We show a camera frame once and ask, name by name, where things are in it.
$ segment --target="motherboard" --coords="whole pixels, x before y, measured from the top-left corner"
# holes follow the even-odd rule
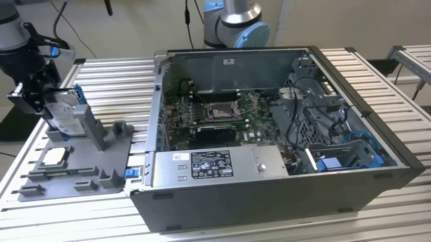
[[[280,145],[266,96],[258,91],[218,97],[191,93],[165,106],[170,150]]]

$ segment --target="workbench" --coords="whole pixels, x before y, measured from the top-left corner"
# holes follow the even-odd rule
[[[25,174],[46,144],[42,120],[0,183],[0,240],[6,241],[429,241],[431,117],[350,50],[324,55],[426,170],[398,190],[382,192],[357,213],[207,228],[149,232],[125,193],[17,201]],[[78,84],[105,126],[125,120],[134,126],[127,167],[142,165],[150,100],[151,58],[93,59],[74,64],[62,87]],[[138,179],[127,179],[130,185]]]
[[[431,45],[393,46],[386,59],[394,59],[431,85]]]

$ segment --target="power supply label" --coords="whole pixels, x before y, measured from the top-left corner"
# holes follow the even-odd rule
[[[228,150],[190,153],[190,167],[194,179],[233,176]]]

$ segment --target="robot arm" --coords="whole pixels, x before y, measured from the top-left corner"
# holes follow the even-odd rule
[[[254,0],[207,0],[203,3],[203,43],[213,48],[262,47],[268,24]]]
[[[103,2],[111,15],[110,2]],[[22,23],[11,0],[0,0],[0,69],[11,77],[15,85],[7,99],[23,113],[50,119],[43,95],[46,90],[57,88],[59,76],[53,61],[45,58],[58,57],[61,51],[53,56],[43,55],[39,46],[69,49],[65,41],[39,35],[30,23]]]

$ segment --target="white wall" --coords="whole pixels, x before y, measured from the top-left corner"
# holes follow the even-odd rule
[[[63,16],[71,23],[85,44],[97,58],[151,56],[157,49],[190,48],[183,24],[182,0],[110,0],[113,16],[109,17],[102,0],[74,0],[67,4]],[[62,1],[53,1],[59,7]],[[281,0],[257,1],[262,7],[262,20],[270,28],[272,44]],[[197,0],[202,11],[202,0]],[[202,47],[202,24],[193,0],[187,0],[190,12],[190,35],[195,48]],[[55,11],[49,2],[18,6],[23,21],[30,22],[39,34],[51,36],[51,23]],[[78,42],[69,26],[61,19],[58,36],[77,50],[77,58],[93,58]],[[63,77],[70,62],[55,61]],[[10,105],[5,98],[13,89],[13,82],[0,73],[0,106]]]
[[[429,0],[282,0],[276,46],[353,47],[384,58],[392,45],[431,44]]]

